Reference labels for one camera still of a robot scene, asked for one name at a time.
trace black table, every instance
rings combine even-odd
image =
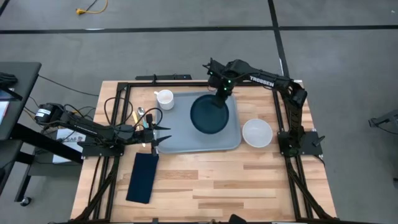
[[[9,102],[6,115],[0,124],[0,168],[4,167],[4,174],[2,179],[0,179],[0,194],[14,163],[22,162],[28,164],[25,176],[17,192],[16,202],[21,202],[25,198],[24,194],[32,173],[39,175],[38,170],[51,170],[53,173],[56,170],[49,167],[52,166],[51,164],[38,164],[35,162],[34,155],[21,152],[20,149],[23,142],[48,151],[49,153],[41,156],[46,161],[51,162],[49,158],[56,154],[78,164],[83,163],[80,152],[18,123],[19,116],[39,76],[41,66],[39,62],[0,62],[0,72],[13,74],[17,77],[18,82],[10,86],[10,88],[13,88],[14,92],[22,97],[21,101]]]

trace caster wheel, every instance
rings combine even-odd
[[[32,199],[30,197],[24,197],[24,199],[20,202],[20,205],[22,207],[25,207],[28,204],[30,204],[31,201],[32,201]]]

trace gray tray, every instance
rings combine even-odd
[[[174,94],[174,107],[171,110],[162,110],[163,120],[161,127],[171,130],[156,130],[155,137],[160,138],[172,135],[162,141],[157,150],[161,153],[181,152],[205,152],[218,150],[231,150],[241,143],[241,125],[239,123],[238,111],[236,109],[235,96],[226,100],[229,109],[229,120],[223,130],[216,134],[204,134],[198,131],[192,124],[190,111],[193,102],[202,95],[215,94],[210,91],[179,92]],[[155,122],[160,119],[160,112],[156,110]]]

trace wooden table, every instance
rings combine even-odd
[[[104,101],[115,96],[117,84],[117,81],[103,82],[94,121],[107,124]],[[133,87],[130,101],[134,109],[138,106],[154,107],[153,92],[161,89],[164,88]],[[168,89],[175,92],[203,91],[206,87],[180,86]],[[240,146],[232,151],[161,154],[149,204],[128,202],[126,194],[136,153],[150,153],[150,147],[144,148],[141,144],[126,146],[119,165],[111,222],[150,222],[153,218],[159,218],[160,222],[208,222],[212,218],[228,221],[233,213],[250,222],[295,220],[285,161],[279,153],[276,138],[278,123],[272,92],[260,86],[237,86],[233,92],[241,126],[253,118],[267,121],[274,132],[271,144],[256,149],[242,140]],[[110,101],[108,104],[107,110],[111,116],[113,103]],[[282,103],[280,107],[286,120]],[[303,108],[302,120],[305,129],[313,128],[308,103]],[[127,124],[134,124],[133,118]],[[323,164],[313,156],[302,156],[302,160],[309,191],[327,213],[335,216]],[[96,161],[96,157],[84,161],[71,218],[79,215],[87,205]],[[98,174],[94,192],[98,187]],[[297,192],[304,217],[302,195],[299,190]],[[107,198],[108,193],[105,192],[100,218],[104,217]]]

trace metal spoon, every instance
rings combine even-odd
[[[138,107],[137,112],[138,112],[138,115],[140,117],[142,117],[144,115],[144,113],[145,113],[145,109],[142,108],[142,107]],[[145,118],[142,118],[142,123],[144,125],[144,128],[148,128],[148,124],[147,124]]]

